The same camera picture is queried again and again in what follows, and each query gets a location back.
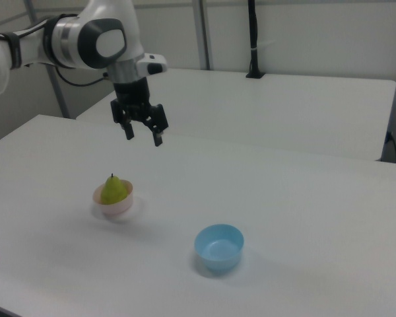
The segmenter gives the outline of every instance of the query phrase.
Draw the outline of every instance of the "tabletop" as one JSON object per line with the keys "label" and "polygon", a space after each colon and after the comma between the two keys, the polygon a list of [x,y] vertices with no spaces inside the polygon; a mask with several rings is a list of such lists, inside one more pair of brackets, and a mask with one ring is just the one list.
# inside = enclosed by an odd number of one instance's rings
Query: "tabletop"
{"label": "tabletop", "polygon": [[[169,69],[148,82],[151,103],[166,111],[167,133],[366,160],[381,158],[396,87],[373,79],[247,79],[187,69]],[[109,94],[77,119],[114,125],[115,97]]]}
{"label": "tabletop", "polygon": [[[116,221],[92,202],[134,187]],[[228,223],[239,266],[202,268]],[[44,316],[396,316],[396,164],[38,116],[0,140],[0,306]]]}

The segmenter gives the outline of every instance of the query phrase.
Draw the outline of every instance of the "wall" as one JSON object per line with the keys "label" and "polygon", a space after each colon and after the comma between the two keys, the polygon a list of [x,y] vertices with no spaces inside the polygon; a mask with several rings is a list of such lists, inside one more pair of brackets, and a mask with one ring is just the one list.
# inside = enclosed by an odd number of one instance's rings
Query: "wall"
{"label": "wall", "polygon": [[[0,0],[0,32],[29,24],[23,0]],[[9,85],[0,96],[0,139],[38,114],[61,116],[44,66],[12,71]]]}
{"label": "wall", "polygon": [[[32,0],[38,18],[59,13],[79,13],[87,0]],[[141,42],[148,53],[164,55],[169,67],[199,69],[199,56],[191,0],[136,0]],[[88,83],[105,70],[62,70],[75,83]],[[75,118],[101,100],[113,86],[104,81],[91,87],[72,87],[59,79],[71,117]]]}
{"label": "wall", "polygon": [[[264,4],[257,6],[259,42],[272,41],[259,50],[262,70],[396,81],[395,1],[261,2]],[[248,71],[246,1],[208,0],[207,6],[213,68]],[[396,138],[396,97],[390,129]],[[391,144],[386,146],[384,159],[395,160]]]}

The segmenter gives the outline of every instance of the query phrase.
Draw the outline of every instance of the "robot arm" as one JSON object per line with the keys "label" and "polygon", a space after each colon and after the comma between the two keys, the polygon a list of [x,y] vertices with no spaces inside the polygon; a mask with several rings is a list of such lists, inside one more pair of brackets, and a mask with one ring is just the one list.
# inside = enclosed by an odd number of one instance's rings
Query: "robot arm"
{"label": "robot arm", "polygon": [[131,120],[143,122],[156,146],[168,127],[162,105],[151,106],[147,76],[167,70],[161,55],[147,54],[131,0],[90,0],[79,15],[46,18],[27,30],[0,34],[0,93],[9,70],[31,63],[56,67],[107,68],[117,98],[115,123],[133,137]]}

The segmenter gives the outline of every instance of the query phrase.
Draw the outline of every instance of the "pear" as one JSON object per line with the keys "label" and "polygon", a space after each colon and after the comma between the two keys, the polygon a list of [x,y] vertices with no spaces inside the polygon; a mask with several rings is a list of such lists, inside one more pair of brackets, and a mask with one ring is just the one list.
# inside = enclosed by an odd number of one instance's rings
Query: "pear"
{"label": "pear", "polygon": [[103,205],[111,205],[118,203],[127,197],[127,190],[123,183],[117,176],[113,174],[107,179],[106,185],[104,185],[101,191],[101,203]]}

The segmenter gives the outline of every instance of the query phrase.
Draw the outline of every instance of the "blue bowl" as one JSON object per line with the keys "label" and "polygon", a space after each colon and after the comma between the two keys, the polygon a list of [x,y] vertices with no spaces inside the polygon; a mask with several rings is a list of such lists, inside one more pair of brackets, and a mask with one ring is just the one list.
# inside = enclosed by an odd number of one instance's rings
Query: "blue bowl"
{"label": "blue bowl", "polygon": [[244,236],[230,225],[213,225],[195,238],[195,251],[212,271],[232,269],[240,261]]}

